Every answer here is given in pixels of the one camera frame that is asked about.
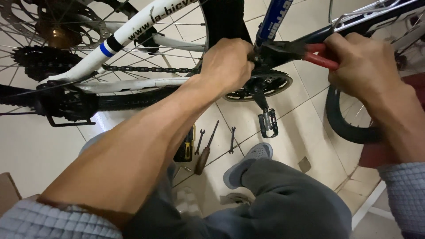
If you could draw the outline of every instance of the hand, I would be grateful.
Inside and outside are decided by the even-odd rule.
[[[345,38],[334,33],[324,43],[340,61],[340,67],[329,72],[329,82],[343,92],[365,102],[391,95],[404,85],[390,44],[357,33]]]
[[[204,55],[202,80],[219,89],[221,95],[242,88],[254,69],[254,63],[247,59],[251,50],[252,45],[240,38],[222,38]]]

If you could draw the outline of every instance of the red pliers handle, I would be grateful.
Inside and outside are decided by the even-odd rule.
[[[306,44],[305,46],[306,52],[304,54],[303,60],[311,62],[313,64],[322,66],[324,68],[328,68],[331,71],[335,71],[339,68],[339,64],[333,60],[329,60],[324,58],[322,55],[326,50],[326,45],[323,43],[317,44]]]

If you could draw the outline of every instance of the wooden screwdriver handle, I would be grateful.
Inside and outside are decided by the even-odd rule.
[[[205,147],[204,150],[201,153],[201,156],[198,159],[198,162],[196,163],[195,167],[195,174],[201,175],[204,171],[205,164],[207,163],[208,156],[210,155],[210,148]]]

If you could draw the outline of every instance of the right hand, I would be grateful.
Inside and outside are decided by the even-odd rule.
[[[364,102],[387,96],[404,85],[389,43],[357,33],[345,38],[334,33],[324,43],[340,61],[340,67],[329,72],[329,82],[343,92]]]

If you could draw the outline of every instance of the left hand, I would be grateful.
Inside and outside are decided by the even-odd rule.
[[[242,88],[254,69],[254,63],[247,59],[250,51],[252,45],[241,38],[222,38],[204,55],[202,80],[208,80],[222,95]]]

